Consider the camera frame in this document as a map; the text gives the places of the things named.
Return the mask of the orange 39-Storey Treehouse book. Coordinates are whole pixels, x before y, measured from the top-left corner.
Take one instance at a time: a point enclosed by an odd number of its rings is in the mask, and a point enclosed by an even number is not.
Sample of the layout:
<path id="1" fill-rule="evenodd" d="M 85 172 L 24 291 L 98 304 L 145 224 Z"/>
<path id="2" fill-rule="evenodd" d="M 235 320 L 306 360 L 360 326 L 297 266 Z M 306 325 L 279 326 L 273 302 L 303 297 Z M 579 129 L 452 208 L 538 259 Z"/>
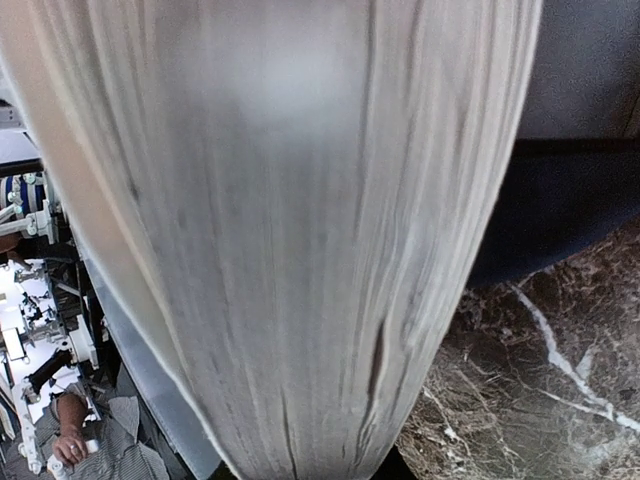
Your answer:
<path id="1" fill-rule="evenodd" d="M 5 1 L 82 245 L 241 479 L 368 479 L 449 327 L 538 1 Z"/>

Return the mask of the navy blue student backpack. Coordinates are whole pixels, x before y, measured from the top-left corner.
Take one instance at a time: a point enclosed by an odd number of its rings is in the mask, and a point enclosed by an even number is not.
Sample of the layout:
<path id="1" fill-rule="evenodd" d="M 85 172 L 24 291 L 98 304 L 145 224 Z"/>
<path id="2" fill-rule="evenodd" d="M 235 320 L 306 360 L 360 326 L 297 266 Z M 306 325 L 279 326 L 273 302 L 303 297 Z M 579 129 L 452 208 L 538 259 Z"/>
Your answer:
<path id="1" fill-rule="evenodd" d="M 638 214 L 637 139 L 520 139 L 467 285 L 539 271 Z"/>

